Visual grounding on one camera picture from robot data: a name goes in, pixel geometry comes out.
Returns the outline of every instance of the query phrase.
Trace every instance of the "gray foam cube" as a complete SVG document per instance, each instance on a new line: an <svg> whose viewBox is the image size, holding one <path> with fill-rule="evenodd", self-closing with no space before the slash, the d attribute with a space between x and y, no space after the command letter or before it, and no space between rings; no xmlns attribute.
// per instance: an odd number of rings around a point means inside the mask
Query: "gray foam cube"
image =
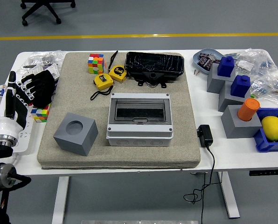
<svg viewBox="0 0 278 224"><path fill-rule="evenodd" d="M237 117L237 112L241 105L228 105L221 120L224 131L228 139L252 138L256 132L262 127L261 122L254 114L250 121L242 121Z"/></svg>
<svg viewBox="0 0 278 224"><path fill-rule="evenodd" d="M224 86L219 94L218 111L224 112L228 105L242 105L250 97L250 90L245 97L236 97L230 94L232 82L225 81Z"/></svg>
<svg viewBox="0 0 278 224"><path fill-rule="evenodd" d="M53 138L61 149L87 156L97 134L94 119L67 113Z"/></svg>
<svg viewBox="0 0 278 224"><path fill-rule="evenodd" d="M225 81L233 82L236 78L236 70L233 69L230 77L218 76L218 65L213 63L208 74L207 92L220 93Z"/></svg>

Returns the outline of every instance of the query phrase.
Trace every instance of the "yellow tape measure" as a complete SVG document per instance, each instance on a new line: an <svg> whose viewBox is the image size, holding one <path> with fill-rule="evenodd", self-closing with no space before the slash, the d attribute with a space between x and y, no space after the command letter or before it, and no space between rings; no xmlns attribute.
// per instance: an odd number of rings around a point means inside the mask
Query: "yellow tape measure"
<svg viewBox="0 0 278 224"><path fill-rule="evenodd" d="M96 76L93 80L94 85L98 88L98 90L104 90L113 85L113 79L108 74L100 74Z"/></svg>
<svg viewBox="0 0 278 224"><path fill-rule="evenodd" d="M114 66L109 75L116 81L123 82L126 79L127 72L123 65Z"/></svg>

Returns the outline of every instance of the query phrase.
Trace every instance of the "power adapter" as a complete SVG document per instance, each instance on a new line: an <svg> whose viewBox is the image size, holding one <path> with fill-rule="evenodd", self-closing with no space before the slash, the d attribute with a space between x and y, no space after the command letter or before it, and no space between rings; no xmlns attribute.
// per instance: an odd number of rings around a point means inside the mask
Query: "power adapter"
<svg viewBox="0 0 278 224"><path fill-rule="evenodd" d="M209 125L200 125L197 129L197 137L199 137L201 147L209 147L213 144L213 136Z"/></svg>

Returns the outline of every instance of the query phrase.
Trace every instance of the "white table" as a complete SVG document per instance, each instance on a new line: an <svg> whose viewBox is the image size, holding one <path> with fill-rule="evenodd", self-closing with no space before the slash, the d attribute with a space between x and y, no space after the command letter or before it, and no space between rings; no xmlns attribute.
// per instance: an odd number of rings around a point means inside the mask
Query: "white table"
<svg viewBox="0 0 278 224"><path fill-rule="evenodd" d="M196 128L200 124L209 124L211 127L214 143L210 147L215 155L215 171L223 173L222 189L229 217L239 217L235 198L231 188L231 183L226 171L229 170L259 170L259 169L278 169L278 152L258 153L256 143L250 139L227 139L221 122L222 112L218 112L218 94L206 92L207 76L199 73L194 75L192 57L199 50L165 50L165 52L177 52L185 58L185 71L188 80L188 87L191 96L192 107ZM238 50L218 50L222 54L232 53ZM163 52L163 50L151 50L150 52ZM12 67L16 71L31 55L32 52L20 53ZM261 107L278 107L267 100L260 100ZM56 206L52 223L62 223L65 207L65 197L69 182L68 176L84 175L93 173L116 173L116 172L146 172L163 171L163 169L87 169L87 170L68 170L52 169L42 170L36 156L41 142L45 124L34 124L31 140L26 151L26 155L19 155L14 163L17 172L21 175L56 175L60 176L58 191L56 196ZM205 148L200 148L201 162L192 169L183 169L190 172L205 172L212 168L212 157ZM12 159L0 160L8 163ZM165 169L165 171L180 171L181 169Z"/></svg>

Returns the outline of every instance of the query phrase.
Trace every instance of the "blue bin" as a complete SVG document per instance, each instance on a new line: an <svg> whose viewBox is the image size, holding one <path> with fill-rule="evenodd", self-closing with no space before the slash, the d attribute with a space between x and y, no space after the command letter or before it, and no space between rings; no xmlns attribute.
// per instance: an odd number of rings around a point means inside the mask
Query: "blue bin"
<svg viewBox="0 0 278 224"><path fill-rule="evenodd" d="M278 108L260 108L257 111L257 115L260 121L267 116L278 116ZM261 127L254 135L256 142L256 149L260 153L276 152L278 151L278 142L268 142L264 134L264 130Z"/></svg>

